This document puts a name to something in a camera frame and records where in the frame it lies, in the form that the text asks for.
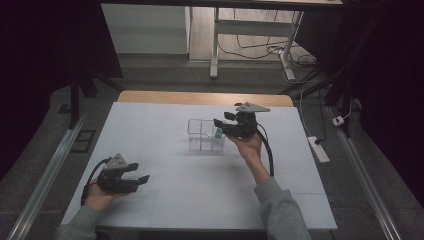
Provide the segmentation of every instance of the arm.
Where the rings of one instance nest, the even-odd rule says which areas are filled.
[[[311,239],[302,213],[289,190],[282,190],[261,160],[262,141],[258,135],[248,139],[227,136],[233,141],[255,178],[255,193],[261,204],[260,215],[270,240]]]
[[[103,192],[93,180],[88,190],[88,196],[84,206],[78,211],[75,217],[66,225],[61,225],[56,229],[54,239],[96,239],[96,224],[109,205],[117,198],[128,194],[110,194]]]

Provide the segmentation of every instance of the wooden floor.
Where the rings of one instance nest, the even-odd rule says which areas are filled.
[[[193,18],[191,22],[190,32],[190,60],[210,61],[213,43],[214,29],[214,9],[193,7]],[[250,21],[269,21],[269,22],[291,22],[293,12],[277,11],[277,10],[251,10],[251,9],[233,9],[222,8],[219,12],[220,19],[239,19]],[[266,46],[242,48],[239,46],[262,45],[268,42],[272,46],[284,47],[284,41],[287,38],[282,37],[263,37],[263,36],[237,36],[236,35],[219,35],[218,42],[225,52],[232,52],[246,57],[234,54],[228,54],[219,49],[219,60],[255,60],[255,61],[280,61],[277,54],[270,54],[263,58],[258,58],[268,54]],[[302,61],[315,61],[313,56],[305,56],[309,54],[301,47],[293,47],[291,53],[294,59],[298,59],[303,55]]]

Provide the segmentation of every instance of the white tabletop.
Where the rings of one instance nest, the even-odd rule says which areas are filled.
[[[225,140],[222,152],[189,150],[188,120],[224,119],[224,111],[235,112],[235,107],[114,103],[62,224],[80,208],[94,166],[120,153],[127,163],[140,164],[124,179],[150,175],[150,180],[115,201],[99,226],[263,229],[255,181],[235,145]],[[257,119],[268,133],[275,178],[291,190],[307,227],[337,228],[297,109],[271,107],[271,112],[257,113]],[[262,159],[268,167],[264,148]]]

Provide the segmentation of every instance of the gray sleeve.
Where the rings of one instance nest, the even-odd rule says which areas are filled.
[[[56,228],[55,240],[96,239],[96,224],[101,213],[87,206],[82,206],[75,217],[66,225]]]
[[[269,240],[311,239],[302,212],[289,190],[282,190],[274,178],[256,186],[260,215]]]

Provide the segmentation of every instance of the wooden desk edge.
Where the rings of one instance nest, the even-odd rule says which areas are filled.
[[[293,107],[293,101],[286,95],[123,91],[118,102],[164,103],[233,106],[235,103],[250,102],[264,107]]]

